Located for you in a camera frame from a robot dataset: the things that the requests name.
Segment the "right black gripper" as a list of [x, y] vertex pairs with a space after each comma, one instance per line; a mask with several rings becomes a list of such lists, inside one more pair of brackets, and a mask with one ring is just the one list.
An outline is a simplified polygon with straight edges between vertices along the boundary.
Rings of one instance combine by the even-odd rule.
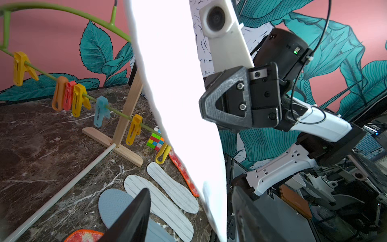
[[239, 66], [211, 74], [205, 79], [205, 90], [199, 99], [202, 118], [225, 129], [274, 128], [281, 121], [275, 62], [249, 71]]

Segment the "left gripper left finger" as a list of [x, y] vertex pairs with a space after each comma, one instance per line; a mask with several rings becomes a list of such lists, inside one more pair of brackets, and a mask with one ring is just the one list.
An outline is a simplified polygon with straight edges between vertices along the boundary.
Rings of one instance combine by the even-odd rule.
[[118, 220], [100, 238], [100, 242], [144, 242], [146, 238], [151, 196], [142, 189]]

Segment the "grey bubbled foam insole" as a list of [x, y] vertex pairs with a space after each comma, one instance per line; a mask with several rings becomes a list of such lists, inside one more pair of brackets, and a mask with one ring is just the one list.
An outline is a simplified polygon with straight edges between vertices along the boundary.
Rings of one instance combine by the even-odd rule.
[[[99, 197], [98, 210], [104, 225], [110, 229], [133, 201], [133, 197], [119, 189], [106, 189]], [[165, 229], [149, 218], [146, 242], [175, 242]]]

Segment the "white striped fabric insole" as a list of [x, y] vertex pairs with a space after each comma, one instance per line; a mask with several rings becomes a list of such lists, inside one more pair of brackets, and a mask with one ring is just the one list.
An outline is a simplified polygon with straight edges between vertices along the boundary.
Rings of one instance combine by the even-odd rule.
[[142, 189], [149, 189], [151, 213], [162, 219], [184, 242], [193, 238], [194, 228], [188, 218], [150, 181], [137, 175], [128, 175], [124, 180], [125, 191], [135, 197]]

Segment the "white embossed foam insole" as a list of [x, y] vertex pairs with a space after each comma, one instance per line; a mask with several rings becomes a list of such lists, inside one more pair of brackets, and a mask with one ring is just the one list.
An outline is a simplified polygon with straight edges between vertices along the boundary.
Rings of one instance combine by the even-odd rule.
[[205, 121], [205, 91], [188, 1], [125, 1], [136, 65], [157, 124], [199, 192], [218, 239], [227, 241], [227, 182], [217, 126]]

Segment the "orange-edged felt insole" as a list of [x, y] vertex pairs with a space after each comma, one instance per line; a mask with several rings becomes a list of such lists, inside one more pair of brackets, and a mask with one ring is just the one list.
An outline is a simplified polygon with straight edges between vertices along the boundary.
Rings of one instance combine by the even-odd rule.
[[194, 186], [193, 182], [191, 181], [183, 163], [180, 161], [178, 156], [173, 152], [173, 150], [170, 150], [168, 155], [169, 155], [169, 158], [171, 159], [172, 163], [179, 170], [180, 174], [182, 175], [182, 177], [183, 177], [185, 183], [187, 184], [188, 189], [190, 190], [192, 195], [194, 197], [198, 198], [199, 193], [197, 192], [196, 187]]
[[64, 242], [97, 242], [104, 233], [88, 229], [80, 229], [70, 234]]

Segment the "green clothes hanger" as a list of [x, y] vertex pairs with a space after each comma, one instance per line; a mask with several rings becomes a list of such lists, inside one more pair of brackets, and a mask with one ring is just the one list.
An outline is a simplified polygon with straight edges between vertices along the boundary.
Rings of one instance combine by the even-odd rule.
[[[57, 78], [82, 84], [95, 111], [90, 90], [129, 84], [134, 68], [131, 38], [115, 24], [117, 7], [108, 21], [53, 3], [8, 2], [1, 4], [1, 54], [9, 56], [11, 71], [1, 60], [1, 79], [11, 82], [1, 89], [6, 104], [39, 98], [53, 99]], [[27, 54], [39, 80], [28, 72], [22, 86], [13, 82], [14, 52]]]

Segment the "white thin insole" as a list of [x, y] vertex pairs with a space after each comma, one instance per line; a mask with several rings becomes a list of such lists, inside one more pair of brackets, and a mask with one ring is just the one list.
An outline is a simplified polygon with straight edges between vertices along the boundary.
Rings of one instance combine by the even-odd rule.
[[172, 179], [159, 164], [151, 162], [147, 166], [147, 173], [180, 209], [191, 214], [198, 213], [199, 203], [190, 190]]

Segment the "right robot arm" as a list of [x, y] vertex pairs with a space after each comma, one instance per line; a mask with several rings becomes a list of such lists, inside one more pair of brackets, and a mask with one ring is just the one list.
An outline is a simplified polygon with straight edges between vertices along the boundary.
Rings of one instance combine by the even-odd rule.
[[236, 27], [208, 31], [207, 37], [215, 73], [207, 77], [199, 100], [203, 119], [234, 132], [299, 131], [282, 155], [233, 180], [253, 200], [302, 170], [338, 163], [364, 137], [362, 128], [287, 95], [312, 59], [308, 44], [294, 33], [273, 29], [255, 57]]

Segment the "yellow clothespin at hanger end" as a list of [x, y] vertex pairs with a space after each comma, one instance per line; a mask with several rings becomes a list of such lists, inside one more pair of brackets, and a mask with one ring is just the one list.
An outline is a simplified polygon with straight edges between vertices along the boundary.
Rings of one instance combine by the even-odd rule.
[[172, 147], [169, 144], [164, 143], [156, 155], [155, 162], [157, 164], [163, 164], [168, 157], [171, 148]]

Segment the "multicoloured puzzle cube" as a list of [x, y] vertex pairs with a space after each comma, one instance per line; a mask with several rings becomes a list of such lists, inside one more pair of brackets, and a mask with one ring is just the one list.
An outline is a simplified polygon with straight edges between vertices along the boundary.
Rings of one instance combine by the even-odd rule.
[[165, 141], [160, 135], [152, 133], [146, 145], [156, 151], [159, 151], [164, 143]]

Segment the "light blue clothespin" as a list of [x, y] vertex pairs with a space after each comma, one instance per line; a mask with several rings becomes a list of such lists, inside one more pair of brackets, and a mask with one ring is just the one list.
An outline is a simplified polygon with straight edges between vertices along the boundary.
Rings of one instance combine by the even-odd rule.
[[94, 126], [100, 128], [103, 123], [103, 119], [110, 119], [110, 110], [107, 108], [108, 99], [104, 96], [99, 96], [96, 99], [96, 107], [95, 107], [95, 116], [94, 116]]

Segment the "orange clothespin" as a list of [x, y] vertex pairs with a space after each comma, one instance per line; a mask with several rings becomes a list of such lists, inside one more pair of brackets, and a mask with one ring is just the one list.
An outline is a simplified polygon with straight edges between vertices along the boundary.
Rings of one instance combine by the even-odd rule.
[[59, 76], [57, 78], [56, 87], [51, 103], [51, 106], [55, 111], [60, 112], [63, 109], [63, 99], [68, 82], [68, 79], [64, 76]]

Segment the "red clothespin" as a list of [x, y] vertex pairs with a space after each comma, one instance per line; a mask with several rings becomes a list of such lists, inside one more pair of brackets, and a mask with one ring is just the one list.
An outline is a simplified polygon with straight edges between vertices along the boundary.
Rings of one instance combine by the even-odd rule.
[[70, 81], [65, 86], [65, 95], [63, 98], [62, 108], [65, 111], [70, 111], [72, 109], [72, 100], [74, 94], [74, 86], [76, 85], [76, 81]]

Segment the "wooden hanger rack frame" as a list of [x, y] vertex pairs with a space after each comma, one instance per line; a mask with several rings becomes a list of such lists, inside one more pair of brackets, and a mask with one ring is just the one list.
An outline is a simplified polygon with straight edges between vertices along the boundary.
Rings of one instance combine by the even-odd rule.
[[134, 64], [134, 69], [130, 75], [130, 79], [133, 81], [130, 87], [130, 91], [126, 98], [123, 110], [116, 111], [111, 109], [112, 112], [120, 115], [118, 125], [115, 129], [113, 138], [108, 137], [104, 133], [96, 130], [92, 127], [86, 127], [82, 130], [82, 133], [106, 146], [106, 150], [103, 151], [96, 159], [94, 159], [88, 166], [86, 166], [78, 175], [70, 180], [62, 189], [60, 189], [52, 198], [50, 198], [42, 207], [34, 212], [25, 222], [23, 222], [16, 230], [14, 230], [9, 236], [7, 236], [5, 242], [15, 242], [23, 233], [25, 233], [35, 222], [37, 222], [55, 203], [57, 203], [66, 193], [68, 193], [84, 176], [90, 172], [97, 164], [99, 164], [110, 152], [115, 152], [125, 160], [134, 164], [137, 167], [143, 165], [143, 158], [131, 151], [124, 145], [122, 145], [125, 131], [129, 122], [132, 121], [132, 114], [138, 103], [140, 94], [143, 90], [143, 83], [141, 81], [140, 73], [137, 65]]

